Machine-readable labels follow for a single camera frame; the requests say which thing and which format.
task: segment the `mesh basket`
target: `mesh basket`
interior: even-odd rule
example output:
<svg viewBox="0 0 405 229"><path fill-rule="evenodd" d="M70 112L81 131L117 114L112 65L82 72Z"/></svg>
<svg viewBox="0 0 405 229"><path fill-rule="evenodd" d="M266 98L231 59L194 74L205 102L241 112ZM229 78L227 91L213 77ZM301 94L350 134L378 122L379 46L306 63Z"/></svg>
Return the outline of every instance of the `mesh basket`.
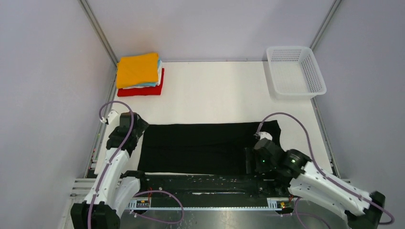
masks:
<svg viewBox="0 0 405 229"><path fill-rule="evenodd" d="M310 99L326 93L325 82L310 48L275 46L266 52L277 98Z"/></svg>

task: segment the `white wall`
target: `white wall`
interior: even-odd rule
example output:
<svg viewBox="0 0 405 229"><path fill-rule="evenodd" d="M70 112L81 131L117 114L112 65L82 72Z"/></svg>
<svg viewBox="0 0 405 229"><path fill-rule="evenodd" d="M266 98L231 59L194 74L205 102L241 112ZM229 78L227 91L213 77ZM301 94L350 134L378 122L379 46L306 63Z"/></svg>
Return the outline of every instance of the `white wall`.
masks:
<svg viewBox="0 0 405 229"><path fill-rule="evenodd" d="M117 57L267 60L272 45L309 46L333 0L89 0Z"/></svg>
<svg viewBox="0 0 405 229"><path fill-rule="evenodd" d="M2 0L0 54L0 228L55 229L114 67L76 0Z"/></svg>
<svg viewBox="0 0 405 229"><path fill-rule="evenodd" d="M388 228L398 229L405 225L404 37L403 0L345 0L315 50L328 88L318 102L340 170L386 195L397 220Z"/></svg>

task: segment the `white tabletop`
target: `white tabletop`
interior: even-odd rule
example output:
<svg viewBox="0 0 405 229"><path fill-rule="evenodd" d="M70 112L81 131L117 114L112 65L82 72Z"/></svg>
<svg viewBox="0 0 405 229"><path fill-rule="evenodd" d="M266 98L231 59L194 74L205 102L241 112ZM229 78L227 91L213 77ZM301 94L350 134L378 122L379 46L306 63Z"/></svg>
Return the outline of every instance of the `white tabletop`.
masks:
<svg viewBox="0 0 405 229"><path fill-rule="evenodd" d="M267 62L166 62L163 68L160 96L116 96L115 100L127 103L149 124L257 122L268 114L286 112L307 128L316 161L332 172L311 101L281 101L270 96ZM114 104L112 109L127 112L121 104ZM278 120L284 150L293 148L309 155L304 131L293 119L277 115L270 120ZM96 174L105 158L108 135L117 125L118 121L106 128ZM128 170L137 169L140 148L141 140L132 153Z"/></svg>

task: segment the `folded clothes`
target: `folded clothes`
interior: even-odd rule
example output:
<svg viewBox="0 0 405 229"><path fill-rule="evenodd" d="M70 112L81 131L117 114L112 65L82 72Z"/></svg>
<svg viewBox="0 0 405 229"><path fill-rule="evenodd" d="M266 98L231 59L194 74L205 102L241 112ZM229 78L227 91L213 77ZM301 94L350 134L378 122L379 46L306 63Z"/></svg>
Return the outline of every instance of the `folded clothes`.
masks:
<svg viewBox="0 0 405 229"><path fill-rule="evenodd" d="M117 70L117 88L131 87L141 83L156 83L159 54L121 57Z"/></svg>
<svg viewBox="0 0 405 229"><path fill-rule="evenodd" d="M130 88L143 88L143 87L154 87L160 85L160 79L162 77L162 61L159 59L158 61L158 81L154 83L140 83L131 87L126 87L125 89Z"/></svg>
<svg viewBox="0 0 405 229"><path fill-rule="evenodd" d="M164 77L164 68L162 68L162 77L160 80L160 85L155 87L143 87L143 88L129 88L118 89L118 97L134 96L134 95L160 95L163 87L163 77Z"/></svg>

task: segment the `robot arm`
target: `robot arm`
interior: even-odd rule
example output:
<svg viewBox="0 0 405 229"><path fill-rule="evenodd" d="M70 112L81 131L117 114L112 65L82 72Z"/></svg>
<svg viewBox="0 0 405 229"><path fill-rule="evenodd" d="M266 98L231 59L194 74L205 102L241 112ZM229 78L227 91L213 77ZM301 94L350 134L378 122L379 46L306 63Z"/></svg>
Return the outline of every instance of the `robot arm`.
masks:
<svg viewBox="0 0 405 229"><path fill-rule="evenodd" d="M340 216L352 229L375 229L382 211L364 200L342 191L333 182L325 178L315 167L312 160L297 150L283 151L271 141L268 135L260 133L255 145L256 170L259 173L269 170L279 174L278 181L288 188L294 196L308 199ZM372 194L360 190L327 173L327 177L352 190L367 200L384 207L385 196L379 192Z"/></svg>

